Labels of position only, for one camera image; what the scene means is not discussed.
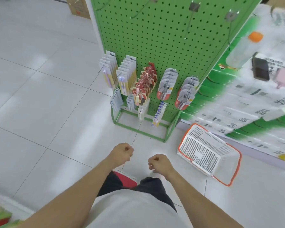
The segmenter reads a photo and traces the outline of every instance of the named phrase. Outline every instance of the black smartphone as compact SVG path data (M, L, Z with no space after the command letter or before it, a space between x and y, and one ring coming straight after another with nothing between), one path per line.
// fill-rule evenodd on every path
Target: black smartphone
M255 79L269 81L268 63L264 59L252 58L252 71Z

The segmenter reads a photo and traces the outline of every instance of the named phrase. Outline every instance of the fist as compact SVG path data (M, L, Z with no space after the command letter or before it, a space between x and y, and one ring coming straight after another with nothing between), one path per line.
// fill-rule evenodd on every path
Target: fist
M171 174L175 172L170 160L166 155L156 154L148 159L149 169L163 175L168 181Z
M111 165L111 168L114 169L129 161L133 151L134 149L128 143L121 143L113 148L106 160Z

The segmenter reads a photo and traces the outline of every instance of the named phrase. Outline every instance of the person's left hand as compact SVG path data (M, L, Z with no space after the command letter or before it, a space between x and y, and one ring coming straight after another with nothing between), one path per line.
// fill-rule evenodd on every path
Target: person's left hand
M134 149L128 143L118 144L113 148L111 153L106 157L112 169L125 164L126 161L130 160L133 155Z

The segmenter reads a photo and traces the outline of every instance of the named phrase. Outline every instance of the shopping basket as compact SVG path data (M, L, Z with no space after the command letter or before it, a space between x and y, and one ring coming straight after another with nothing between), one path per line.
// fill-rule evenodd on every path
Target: shopping basket
M185 133L177 153L226 186L231 186L242 159L241 152L196 123Z

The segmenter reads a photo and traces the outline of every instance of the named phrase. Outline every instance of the translucent bottle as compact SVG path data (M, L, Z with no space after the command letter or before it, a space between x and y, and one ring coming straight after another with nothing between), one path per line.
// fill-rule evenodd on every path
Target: translucent bottle
M228 66L241 68L259 49L259 42L263 39L263 34L253 31L248 37L244 37L231 51L226 58Z

